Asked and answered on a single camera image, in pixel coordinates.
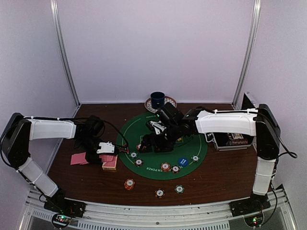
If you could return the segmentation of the black triangular all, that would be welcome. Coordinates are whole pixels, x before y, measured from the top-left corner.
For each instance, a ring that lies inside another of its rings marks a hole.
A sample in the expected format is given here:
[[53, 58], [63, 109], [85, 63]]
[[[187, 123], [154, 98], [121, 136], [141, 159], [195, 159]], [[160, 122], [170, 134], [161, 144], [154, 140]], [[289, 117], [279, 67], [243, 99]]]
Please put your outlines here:
[[121, 150], [120, 150], [121, 152], [124, 152], [124, 153], [129, 153], [130, 151], [129, 151], [129, 148], [127, 147], [127, 146], [123, 146], [123, 147], [121, 147]]

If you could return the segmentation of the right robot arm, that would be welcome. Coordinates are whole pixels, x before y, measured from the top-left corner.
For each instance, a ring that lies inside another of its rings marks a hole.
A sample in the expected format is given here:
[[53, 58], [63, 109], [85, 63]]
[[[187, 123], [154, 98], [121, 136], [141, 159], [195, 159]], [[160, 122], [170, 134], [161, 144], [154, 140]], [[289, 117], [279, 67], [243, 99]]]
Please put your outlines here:
[[246, 208], [254, 212], [264, 204], [280, 152], [280, 128], [268, 105], [228, 111], [200, 106], [183, 114], [171, 103], [166, 103], [155, 115], [158, 121], [147, 122], [151, 133], [142, 137], [139, 152], [170, 152], [183, 136], [226, 133], [255, 137], [257, 167]]

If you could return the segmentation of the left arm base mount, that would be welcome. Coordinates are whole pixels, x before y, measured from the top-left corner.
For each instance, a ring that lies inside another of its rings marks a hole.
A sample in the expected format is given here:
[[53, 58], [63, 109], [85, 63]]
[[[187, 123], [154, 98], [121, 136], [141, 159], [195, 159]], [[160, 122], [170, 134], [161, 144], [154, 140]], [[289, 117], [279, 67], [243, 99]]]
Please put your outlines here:
[[85, 212], [86, 204], [84, 202], [64, 199], [61, 204], [54, 204], [47, 201], [44, 209], [53, 211], [51, 218], [52, 225], [57, 229], [67, 227], [73, 218], [82, 218]]

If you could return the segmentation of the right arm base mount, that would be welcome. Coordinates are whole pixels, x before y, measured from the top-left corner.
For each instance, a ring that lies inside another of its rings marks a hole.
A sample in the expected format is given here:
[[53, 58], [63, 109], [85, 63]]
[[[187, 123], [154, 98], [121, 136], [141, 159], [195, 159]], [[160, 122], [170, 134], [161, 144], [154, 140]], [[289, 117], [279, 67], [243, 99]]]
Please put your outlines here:
[[232, 201], [229, 204], [233, 217], [243, 216], [247, 226], [256, 228], [264, 223], [263, 211], [271, 207], [269, 201], [252, 201], [251, 198]]

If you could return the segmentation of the red orange chip stack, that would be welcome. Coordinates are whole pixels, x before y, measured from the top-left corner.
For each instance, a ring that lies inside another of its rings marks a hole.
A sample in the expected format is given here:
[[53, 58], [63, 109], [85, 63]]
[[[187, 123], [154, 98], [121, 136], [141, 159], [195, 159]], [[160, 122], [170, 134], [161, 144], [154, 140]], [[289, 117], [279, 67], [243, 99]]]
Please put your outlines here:
[[135, 181], [133, 179], [127, 179], [124, 183], [124, 188], [126, 190], [132, 190], [135, 186]]

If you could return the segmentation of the red backed card deck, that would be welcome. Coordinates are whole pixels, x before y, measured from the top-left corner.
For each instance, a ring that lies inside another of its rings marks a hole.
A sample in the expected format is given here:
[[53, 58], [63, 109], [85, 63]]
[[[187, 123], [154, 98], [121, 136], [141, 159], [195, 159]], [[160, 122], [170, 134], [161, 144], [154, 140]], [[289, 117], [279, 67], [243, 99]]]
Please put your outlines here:
[[102, 163], [111, 163], [111, 162], [116, 162], [118, 156], [101, 154], [99, 158], [101, 159]]

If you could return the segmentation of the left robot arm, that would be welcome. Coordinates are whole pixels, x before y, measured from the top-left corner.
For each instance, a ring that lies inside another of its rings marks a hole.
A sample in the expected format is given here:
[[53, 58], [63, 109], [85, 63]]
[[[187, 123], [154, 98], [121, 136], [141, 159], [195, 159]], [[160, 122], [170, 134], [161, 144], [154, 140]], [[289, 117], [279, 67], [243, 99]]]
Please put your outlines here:
[[88, 163], [101, 164], [100, 155], [117, 155], [119, 148], [101, 139], [106, 121], [97, 116], [79, 118], [55, 118], [11, 115], [0, 138], [0, 152], [9, 167], [15, 169], [40, 193], [50, 199], [50, 204], [59, 213], [69, 209], [62, 189], [46, 174], [32, 157], [32, 146], [38, 142], [51, 143], [57, 140], [74, 140], [77, 148], [85, 150]]

